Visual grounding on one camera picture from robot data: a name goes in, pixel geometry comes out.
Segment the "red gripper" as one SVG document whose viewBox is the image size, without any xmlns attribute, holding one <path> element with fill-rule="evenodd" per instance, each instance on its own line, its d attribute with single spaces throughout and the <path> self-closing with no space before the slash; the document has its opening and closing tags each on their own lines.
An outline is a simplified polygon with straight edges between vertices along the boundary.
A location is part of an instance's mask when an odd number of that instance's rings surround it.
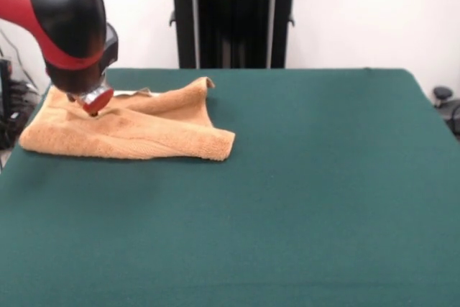
<svg viewBox="0 0 460 307">
<path fill-rule="evenodd" d="M 79 95 L 67 94 L 70 102 L 76 102 L 87 114 L 91 117 L 97 117 L 102 110 L 112 99 L 114 90 L 109 84 L 103 82 L 88 93 Z"/>
</svg>

